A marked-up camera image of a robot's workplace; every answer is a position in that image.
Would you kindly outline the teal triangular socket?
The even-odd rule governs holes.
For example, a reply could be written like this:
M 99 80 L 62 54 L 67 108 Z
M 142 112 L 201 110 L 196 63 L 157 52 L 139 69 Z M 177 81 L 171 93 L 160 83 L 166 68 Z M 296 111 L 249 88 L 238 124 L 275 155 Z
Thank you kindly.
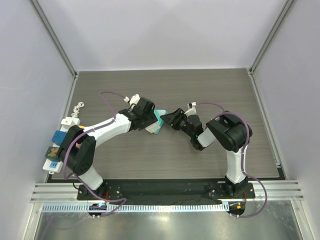
M 155 109 L 154 114 L 157 118 L 157 122 L 153 123 L 148 131 L 152 134 L 158 134 L 164 124 L 164 120 L 161 118 L 161 116 L 168 114 L 168 111 L 165 109 Z

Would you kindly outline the white power strip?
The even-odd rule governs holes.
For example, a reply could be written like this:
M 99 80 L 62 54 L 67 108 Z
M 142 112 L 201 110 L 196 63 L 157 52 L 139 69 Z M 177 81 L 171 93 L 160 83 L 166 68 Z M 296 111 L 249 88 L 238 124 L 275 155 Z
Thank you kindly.
M 57 131 L 63 131 L 63 132 L 68 132 L 68 130 L 75 125 L 79 125 L 80 124 L 80 119 L 76 118 L 76 117 L 65 117 L 61 120 L 60 123 L 60 129 L 58 129 Z M 50 147 L 57 147 L 60 148 L 61 145 L 56 145 L 53 143 L 52 146 Z M 47 171 L 50 175 L 53 175 L 55 173 L 59 173 L 62 169 L 63 163 L 59 160 L 59 161 L 51 161 L 49 159 L 47 159 L 45 157 L 45 162 L 44 165 L 42 167 L 43 170 Z

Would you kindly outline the blue cube socket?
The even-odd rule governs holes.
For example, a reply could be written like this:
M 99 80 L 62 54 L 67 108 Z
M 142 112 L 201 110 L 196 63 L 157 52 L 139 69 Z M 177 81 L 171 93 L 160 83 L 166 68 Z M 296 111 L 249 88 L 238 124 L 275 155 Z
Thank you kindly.
M 51 141 L 57 145 L 57 146 L 60 146 L 63 141 L 64 141 L 64 138 L 66 137 L 67 133 L 64 132 L 64 131 L 60 131 L 60 130 L 56 130 L 55 133 L 53 134 L 52 138 L 51 138 Z

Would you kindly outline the dark green cube socket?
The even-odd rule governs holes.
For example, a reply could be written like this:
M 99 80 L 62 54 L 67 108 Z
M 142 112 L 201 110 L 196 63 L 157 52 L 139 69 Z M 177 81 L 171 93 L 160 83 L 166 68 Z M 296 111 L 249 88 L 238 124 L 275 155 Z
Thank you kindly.
M 50 146 L 48 147 L 46 153 L 45 153 L 45 158 L 53 161 L 53 162 L 59 162 L 59 157 L 58 157 L 58 147 Z

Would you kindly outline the white cube socket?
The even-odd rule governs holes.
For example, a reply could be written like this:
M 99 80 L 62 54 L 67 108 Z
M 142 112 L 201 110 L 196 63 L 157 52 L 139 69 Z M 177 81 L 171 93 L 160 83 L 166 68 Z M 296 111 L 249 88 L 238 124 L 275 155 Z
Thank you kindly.
M 161 126 L 155 122 L 145 128 L 145 130 L 151 134 L 158 134 L 161 129 Z

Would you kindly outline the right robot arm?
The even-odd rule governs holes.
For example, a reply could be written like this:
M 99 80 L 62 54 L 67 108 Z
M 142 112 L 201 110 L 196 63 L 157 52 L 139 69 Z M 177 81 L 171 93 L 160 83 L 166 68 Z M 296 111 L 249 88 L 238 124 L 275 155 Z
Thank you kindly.
M 225 111 L 207 122 L 205 127 L 198 115 L 187 113 L 181 108 L 160 118 L 172 129 L 187 134 L 196 150 L 202 151 L 215 142 L 220 143 L 227 157 L 226 194 L 237 198 L 244 192 L 248 184 L 246 152 L 252 130 L 238 116 Z

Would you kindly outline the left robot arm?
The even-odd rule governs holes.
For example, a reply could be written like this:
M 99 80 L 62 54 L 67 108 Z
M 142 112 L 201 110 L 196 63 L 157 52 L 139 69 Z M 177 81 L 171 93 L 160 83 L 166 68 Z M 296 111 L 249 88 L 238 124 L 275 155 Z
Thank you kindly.
M 155 109 L 151 100 L 136 94 L 129 100 L 129 107 L 113 117 L 85 128 L 77 125 L 70 127 L 57 151 L 58 160 L 63 162 L 64 169 L 69 168 L 89 187 L 90 196 L 100 200 L 106 195 L 106 187 L 103 178 L 93 167 L 96 148 L 134 130 L 158 134 L 164 123 L 161 116 L 167 113 L 164 109 Z

